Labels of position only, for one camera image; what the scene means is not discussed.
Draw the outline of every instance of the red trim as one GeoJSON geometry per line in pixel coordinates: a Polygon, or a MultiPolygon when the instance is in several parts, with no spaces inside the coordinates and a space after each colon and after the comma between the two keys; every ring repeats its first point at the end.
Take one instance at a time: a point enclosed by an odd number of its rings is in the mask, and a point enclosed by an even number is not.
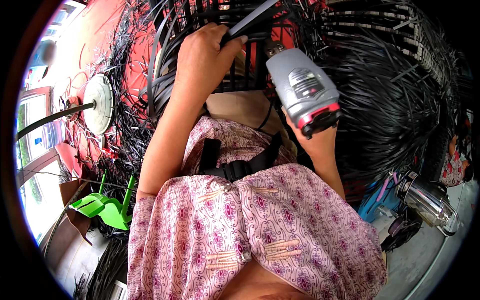
{"type": "Polygon", "coordinates": [[[332,103],[330,105],[327,105],[325,107],[322,107],[321,109],[317,109],[316,111],[306,115],[305,117],[301,118],[299,123],[298,123],[298,128],[302,129],[305,124],[308,124],[313,121],[313,119],[318,116],[319,114],[323,113],[326,110],[329,111],[336,111],[340,109],[340,105],[338,105],[337,102],[332,103]]]}

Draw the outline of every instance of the green plastic chair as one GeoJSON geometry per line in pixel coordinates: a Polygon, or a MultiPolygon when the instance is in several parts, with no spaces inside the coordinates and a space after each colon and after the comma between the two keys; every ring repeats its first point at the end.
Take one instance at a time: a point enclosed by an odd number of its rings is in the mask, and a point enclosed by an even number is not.
{"type": "Polygon", "coordinates": [[[90,195],[72,203],[68,207],[74,209],[85,216],[92,218],[99,215],[105,224],[112,227],[128,230],[127,223],[132,220],[132,216],[127,216],[128,204],[132,196],[132,188],[135,184],[135,178],[130,176],[128,182],[128,189],[125,193],[123,203],[115,198],[108,198],[102,195],[103,183],[105,182],[105,174],[102,177],[102,184],[98,192],[91,193],[90,195]]]}

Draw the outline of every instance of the black buckle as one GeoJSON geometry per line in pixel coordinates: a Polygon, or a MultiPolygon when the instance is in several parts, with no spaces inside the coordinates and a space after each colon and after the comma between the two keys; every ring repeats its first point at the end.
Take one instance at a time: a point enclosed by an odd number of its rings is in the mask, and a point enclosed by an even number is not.
{"type": "Polygon", "coordinates": [[[242,179],[247,175],[252,174],[252,169],[250,168],[250,165],[244,160],[234,160],[229,164],[223,163],[222,168],[225,174],[225,178],[230,182],[234,182],[236,180],[242,179]]]}

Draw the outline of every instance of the heat gun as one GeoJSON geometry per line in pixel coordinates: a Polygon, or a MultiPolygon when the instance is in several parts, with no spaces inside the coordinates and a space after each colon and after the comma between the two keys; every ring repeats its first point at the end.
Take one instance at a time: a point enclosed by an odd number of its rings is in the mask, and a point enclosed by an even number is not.
{"type": "Polygon", "coordinates": [[[278,41],[265,45],[267,69],[275,90],[292,122],[302,134],[336,127],[341,116],[338,91],[327,74],[300,49],[286,49],[278,41]]]}

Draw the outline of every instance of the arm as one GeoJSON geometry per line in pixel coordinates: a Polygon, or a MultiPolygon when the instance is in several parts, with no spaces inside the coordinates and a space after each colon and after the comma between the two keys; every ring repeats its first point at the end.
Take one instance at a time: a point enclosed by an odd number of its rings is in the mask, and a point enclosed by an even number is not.
{"type": "Polygon", "coordinates": [[[340,174],[336,168],[335,161],[335,136],[337,127],[330,127],[322,132],[315,133],[310,140],[307,140],[301,133],[301,130],[292,123],[283,107],[282,110],[287,117],[288,125],[292,128],[300,145],[312,159],[315,173],[345,200],[343,184],[340,180],[340,174]]]}
{"type": "Polygon", "coordinates": [[[180,172],[190,131],[200,108],[223,80],[247,37],[233,39],[220,49],[225,25],[209,23],[183,41],[175,85],[145,152],[137,199],[158,194],[180,172]]]}
{"type": "Polygon", "coordinates": [[[448,144],[448,154],[450,154],[450,157],[453,157],[453,155],[455,154],[456,139],[457,139],[457,136],[454,135],[453,139],[448,144]]]}

